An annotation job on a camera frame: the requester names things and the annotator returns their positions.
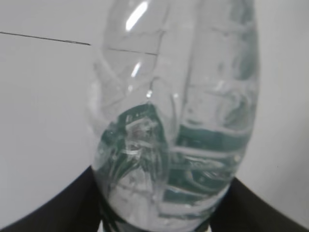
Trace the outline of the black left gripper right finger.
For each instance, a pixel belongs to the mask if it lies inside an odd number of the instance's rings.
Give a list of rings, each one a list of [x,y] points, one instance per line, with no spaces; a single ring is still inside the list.
[[[307,232],[272,208],[237,178],[211,217],[213,232]]]

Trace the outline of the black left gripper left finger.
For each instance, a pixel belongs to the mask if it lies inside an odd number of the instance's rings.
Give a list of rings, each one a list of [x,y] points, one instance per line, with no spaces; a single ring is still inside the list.
[[[91,168],[49,202],[2,232],[97,232],[99,192]]]

